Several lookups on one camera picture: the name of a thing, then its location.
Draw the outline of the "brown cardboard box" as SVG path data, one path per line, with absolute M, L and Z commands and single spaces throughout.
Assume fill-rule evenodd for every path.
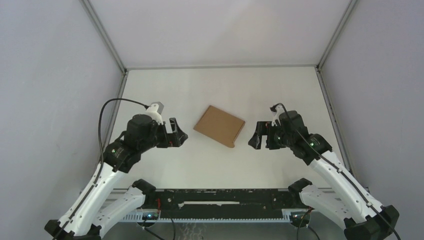
M 228 148 L 234 148 L 245 124 L 245 120 L 209 105 L 193 129 Z

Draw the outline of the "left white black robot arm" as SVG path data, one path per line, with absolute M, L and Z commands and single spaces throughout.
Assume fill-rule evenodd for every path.
M 149 209 L 156 203 L 156 187 L 143 179 L 136 180 L 122 197 L 102 209 L 115 184 L 153 148 L 178 148 L 188 135 L 177 120 L 169 120 L 171 133 L 148 114 L 136 114 L 119 137 L 103 152 L 90 183 L 75 203 L 59 219 L 49 220 L 44 230 L 55 240 L 100 240 L 132 210 Z

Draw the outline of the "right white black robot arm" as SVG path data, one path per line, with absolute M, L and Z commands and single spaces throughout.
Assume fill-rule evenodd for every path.
M 287 111 L 282 104 L 270 108 L 273 118 L 259 121 L 248 145 L 259 150 L 262 137 L 269 150 L 288 148 L 309 168 L 320 175 L 337 195 L 325 196 L 318 187 L 301 178 L 288 190 L 289 203 L 295 208 L 308 206 L 336 223 L 348 240 L 384 240 L 395 230 L 399 212 L 393 205 L 384 206 L 373 197 L 346 169 L 332 146 L 320 134 L 309 133 L 302 116 L 295 110 Z

